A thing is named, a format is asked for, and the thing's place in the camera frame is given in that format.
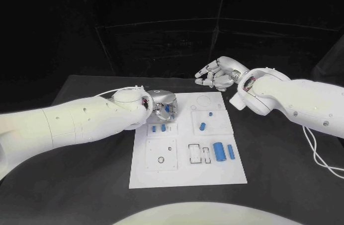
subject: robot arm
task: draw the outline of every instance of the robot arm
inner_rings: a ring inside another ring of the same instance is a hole
[[[152,113],[164,120],[174,120],[175,94],[132,87],[119,90],[110,99],[88,97],[0,115],[0,180],[36,154],[136,129]]]
[[[220,91],[224,91],[224,87],[232,86],[234,82],[239,84],[237,93],[230,100],[239,110],[247,106],[265,116],[278,109],[292,122],[344,138],[343,87],[305,79],[291,80],[275,69],[247,70],[229,57],[211,62],[195,77],[201,77],[207,72],[207,79],[197,79],[197,84],[216,86]],[[214,72],[220,72],[221,76],[217,77]]]

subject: robotic hand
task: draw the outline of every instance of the robotic hand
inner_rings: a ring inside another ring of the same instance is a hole
[[[117,91],[112,98],[100,97],[112,91]],[[143,87],[112,91],[58,106],[0,115],[0,180],[36,154],[136,129],[152,113],[174,121],[174,93],[146,92]]]
[[[234,59],[220,57],[195,74],[195,83],[226,91],[234,83],[230,103],[266,115],[273,109],[299,125],[344,138],[344,88],[291,78],[275,69],[249,70]]]

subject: blue battery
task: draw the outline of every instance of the blue battery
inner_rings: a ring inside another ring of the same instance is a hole
[[[217,161],[226,161],[223,143],[221,142],[214,143],[213,147],[216,151]]]
[[[204,131],[204,129],[205,129],[205,123],[203,122],[200,126],[200,130]]]
[[[233,152],[233,147],[232,147],[232,145],[227,145],[227,146],[229,146],[230,158],[236,159],[234,152]]]

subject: white cable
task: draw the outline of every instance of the white cable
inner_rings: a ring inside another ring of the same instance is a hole
[[[311,140],[310,140],[310,138],[308,138],[305,128],[307,128],[308,132],[310,132],[311,135],[312,135],[312,138],[314,138],[314,146],[312,146]],[[344,176],[340,176],[340,175],[333,171],[334,169],[344,171],[344,169],[343,169],[343,168],[337,168],[337,167],[331,167],[331,166],[328,166],[328,164],[324,162],[321,156],[320,156],[318,153],[317,153],[317,140],[315,140],[314,133],[311,132],[311,130],[310,130],[308,127],[304,127],[304,126],[302,126],[302,129],[304,129],[304,133],[305,133],[305,136],[307,136],[307,140],[308,140],[310,146],[311,146],[312,151],[314,151],[314,161],[315,161],[315,163],[317,163],[320,166],[325,167],[325,168],[330,170],[330,172],[331,172],[337,177],[340,177],[341,179],[344,179]]]
[[[100,93],[99,95],[96,95],[94,97],[99,97],[99,96],[101,96],[101,95],[104,95],[104,94],[107,94],[107,93],[110,93],[110,92],[114,92],[114,91],[119,91],[119,90],[125,90],[125,89],[143,89],[143,87],[123,87],[123,88],[110,90],[110,91],[107,91],[107,92],[103,92],[103,93]]]

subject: dark gray tabletop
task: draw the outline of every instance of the dark gray tabletop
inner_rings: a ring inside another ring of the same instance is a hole
[[[192,79],[70,76],[54,104],[143,85],[174,93],[216,91]],[[178,202],[232,203],[308,225],[344,224],[344,180],[312,159],[302,127],[279,111],[260,116],[223,93],[247,184],[129,189],[135,131],[48,151],[29,159],[0,186],[0,224],[109,225],[139,211]],[[315,133],[320,154],[344,167],[338,139]]]

